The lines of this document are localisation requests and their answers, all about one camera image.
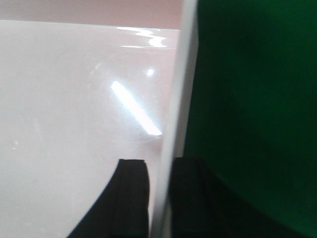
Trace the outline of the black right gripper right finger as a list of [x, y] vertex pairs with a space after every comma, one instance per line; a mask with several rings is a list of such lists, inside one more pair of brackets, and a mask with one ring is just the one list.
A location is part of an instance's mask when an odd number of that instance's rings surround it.
[[169, 182], [173, 238], [302, 238], [235, 194], [206, 163], [178, 157]]

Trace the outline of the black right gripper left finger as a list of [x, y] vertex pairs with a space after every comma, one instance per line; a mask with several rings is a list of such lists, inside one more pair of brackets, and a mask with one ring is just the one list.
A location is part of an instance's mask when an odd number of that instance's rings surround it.
[[145, 161], [118, 161], [108, 185], [70, 238], [147, 238], [149, 174]]

